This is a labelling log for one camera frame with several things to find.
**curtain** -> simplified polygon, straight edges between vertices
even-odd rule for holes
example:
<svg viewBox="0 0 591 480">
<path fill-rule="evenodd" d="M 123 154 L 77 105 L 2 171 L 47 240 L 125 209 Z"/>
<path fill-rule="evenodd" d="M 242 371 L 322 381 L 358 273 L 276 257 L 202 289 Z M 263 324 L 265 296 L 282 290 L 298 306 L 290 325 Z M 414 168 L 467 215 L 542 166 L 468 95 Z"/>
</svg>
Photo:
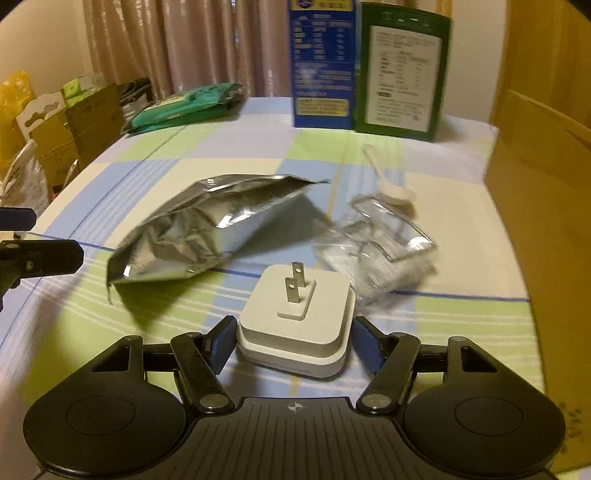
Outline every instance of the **curtain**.
<svg viewBox="0 0 591 480">
<path fill-rule="evenodd" d="M 147 76 L 154 95 L 240 82 L 290 94 L 284 0 L 84 0 L 90 57 L 109 82 Z"/>
</svg>

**yellow plastic bag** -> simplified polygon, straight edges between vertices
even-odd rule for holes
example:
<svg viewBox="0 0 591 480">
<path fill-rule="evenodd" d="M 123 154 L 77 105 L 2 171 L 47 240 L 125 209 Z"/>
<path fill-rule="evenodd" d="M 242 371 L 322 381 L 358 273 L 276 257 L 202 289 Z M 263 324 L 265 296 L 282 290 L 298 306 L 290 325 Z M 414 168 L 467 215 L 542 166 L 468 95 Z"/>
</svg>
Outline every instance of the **yellow plastic bag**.
<svg viewBox="0 0 591 480">
<path fill-rule="evenodd" d="M 28 72 L 15 72 L 0 86 L 0 178 L 4 178 L 14 155 L 25 145 L 16 117 L 34 98 Z"/>
</svg>

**metal pin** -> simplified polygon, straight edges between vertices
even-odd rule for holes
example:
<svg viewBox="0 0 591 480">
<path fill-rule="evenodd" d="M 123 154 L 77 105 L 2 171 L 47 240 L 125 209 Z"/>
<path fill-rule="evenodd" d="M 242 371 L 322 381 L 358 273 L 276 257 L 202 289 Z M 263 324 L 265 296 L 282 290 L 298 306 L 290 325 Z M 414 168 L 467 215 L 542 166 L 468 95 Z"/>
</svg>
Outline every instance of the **metal pin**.
<svg viewBox="0 0 591 480">
<path fill-rule="evenodd" d="M 306 278 L 304 276 L 304 264 L 302 262 L 292 262 L 291 269 L 298 287 L 306 286 Z"/>
<path fill-rule="evenodd" d="M 285 279 L 285 290 L 287 292 L 287 301 L 290 303 L 300 302 L 300 293 L 297 290 L 295 279 L 287 277 Z"/>
</svg>

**wall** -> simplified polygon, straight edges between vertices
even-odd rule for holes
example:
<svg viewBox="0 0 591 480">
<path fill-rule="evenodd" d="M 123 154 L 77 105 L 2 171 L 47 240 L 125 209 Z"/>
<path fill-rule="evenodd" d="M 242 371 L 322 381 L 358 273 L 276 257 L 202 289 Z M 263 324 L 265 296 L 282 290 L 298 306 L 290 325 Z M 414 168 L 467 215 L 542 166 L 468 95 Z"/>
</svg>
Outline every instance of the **wall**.
<svg viewBox="0 0 591 480">
<path fill-rule="evenodd" d="M 436 0 L 418 0 L 434 11 Z M 488 122 L 505 41 L 506 0 L 453 0 L 443 113 Z"/>
<path fill-rule="evenodd" d="M 40 95 L 88 73 L 85 28 L 82 0 L 24 0 L 0 23 L 0 82 L 27 70 Z"/>
</svg>

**ridged black surface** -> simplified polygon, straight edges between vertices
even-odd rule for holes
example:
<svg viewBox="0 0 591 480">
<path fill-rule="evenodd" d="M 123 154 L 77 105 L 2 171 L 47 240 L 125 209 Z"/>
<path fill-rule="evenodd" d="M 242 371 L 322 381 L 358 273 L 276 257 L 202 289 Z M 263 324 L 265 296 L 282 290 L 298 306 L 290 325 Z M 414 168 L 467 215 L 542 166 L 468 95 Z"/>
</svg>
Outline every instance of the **ridged black surface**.
<svg viewBox="0 0 591 480">
<path fill-rule="evenodd" d="M 552 478 L 549 473 L 536 477 Z M 57 478 L 49 473 L 41 477 Z M 247 398 L 237 412 L 199 421 L 171 456 L 127 478 L 451 480 L 457 477 L 440 472 L 418 457 L 390 420 L 355 413 L 344 398 Z"/>
</svg>

